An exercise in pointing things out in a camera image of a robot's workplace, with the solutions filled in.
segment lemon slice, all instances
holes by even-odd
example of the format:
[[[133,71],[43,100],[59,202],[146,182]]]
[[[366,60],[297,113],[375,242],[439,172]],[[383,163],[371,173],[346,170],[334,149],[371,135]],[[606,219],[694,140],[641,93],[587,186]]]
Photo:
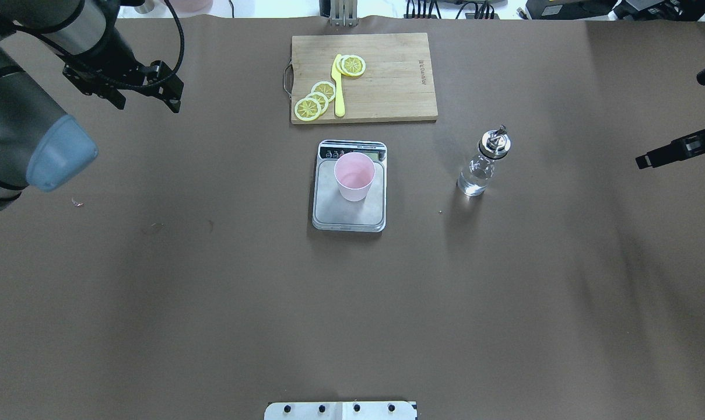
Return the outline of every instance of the lemon slice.
[[[310,88],[310,91],[323,93],[329,102],[333,101],[334,96],[336,96],[336,86],[334,83],[327,82],[326,80],[322,80],[313,85],[313,87]]]
[[[359,55],[344,55],[339,60],[339,71],[349,77],[358,77],[365,72],[365,59]]]
[[[321,92],[311,92],[306,95],[306,98],[313,98],[318,101],[318,103],[321,105],[321,112],[318,113],[318,116],[321,117],[324,112],[326,112],[326,109],[329,107],[329,99],[326,98],[326,95],[321,93]]]
[[[301,121],[313,121],[321,115],[321,104],[313,98],[303,98],[296,103],[296,117]]]

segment yellow knife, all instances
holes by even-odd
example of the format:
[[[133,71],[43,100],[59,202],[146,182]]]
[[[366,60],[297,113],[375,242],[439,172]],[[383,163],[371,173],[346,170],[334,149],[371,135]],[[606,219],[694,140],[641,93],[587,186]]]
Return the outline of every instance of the yellow knife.
[[[341,54],[337,54],[334,61],[331,63],[331,79],[336,83],[336,98],[334,98],[334,115],[337,117],[345,116],[345,98],[342,95],[342,74],[336,64],[342,58]]]

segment pink object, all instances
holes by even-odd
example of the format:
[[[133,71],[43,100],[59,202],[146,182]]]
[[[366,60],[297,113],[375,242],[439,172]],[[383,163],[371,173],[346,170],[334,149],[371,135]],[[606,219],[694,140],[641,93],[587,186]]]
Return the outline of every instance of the pink object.
[[[176,11],[192,13],[212,5],[213,0],[171,0],[171,6]]]
[[[339,193],[349,201],[360,201],[368,195],[376,166],[373,160],[360,152],[345,153],[334,164],[334,178],[339,185]]]

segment clear bottle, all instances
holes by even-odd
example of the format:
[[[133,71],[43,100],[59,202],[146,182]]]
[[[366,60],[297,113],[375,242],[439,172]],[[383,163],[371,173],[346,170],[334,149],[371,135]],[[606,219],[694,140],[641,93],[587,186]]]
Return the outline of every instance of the clear bottle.
[[[498,130],[490,130],[482,136],[479,151],[466,165],[456,185],[464,194],[474,197],[485,192],[487,184],[494,176],[494,163],[505,157],[510,150],[510,138],[505,125]]]

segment cutting board handle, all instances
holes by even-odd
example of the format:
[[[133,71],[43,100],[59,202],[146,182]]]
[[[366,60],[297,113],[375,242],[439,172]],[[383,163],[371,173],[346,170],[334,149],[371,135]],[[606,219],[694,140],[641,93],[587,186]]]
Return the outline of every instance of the cutting board handle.
[[[293,59],[291,58],[290,61],[287,62],[287,67],[285,67],[285,73],[282,75],[282,88],[285,89],[285,92],[287,93],[288,98],[290,100],[293,100],[293,94],[290,92],[293,90],[293,82],[294,82],[294,77],[290,78],[290,82],[288,85],[287,81],[287,75],[293,75]]]

